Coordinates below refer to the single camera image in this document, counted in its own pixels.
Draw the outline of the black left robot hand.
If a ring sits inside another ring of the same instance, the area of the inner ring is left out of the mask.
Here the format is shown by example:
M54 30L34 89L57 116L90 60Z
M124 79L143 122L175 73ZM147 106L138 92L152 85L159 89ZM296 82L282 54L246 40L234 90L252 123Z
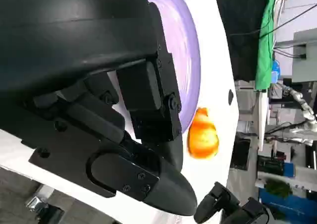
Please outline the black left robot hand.
M0 127L30 163L106 198L191 216L182 109L148 0L0 0Z

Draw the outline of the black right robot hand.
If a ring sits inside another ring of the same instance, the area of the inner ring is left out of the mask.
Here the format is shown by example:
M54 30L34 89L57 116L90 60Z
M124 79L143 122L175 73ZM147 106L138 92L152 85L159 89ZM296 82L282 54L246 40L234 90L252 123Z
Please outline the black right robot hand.
M221 210L225 213L225 224L275 223L271 211L265 205L250 197L245 205L240 206L240 201L219 182L214 183L212 190L198 205L194 220L203 224Z

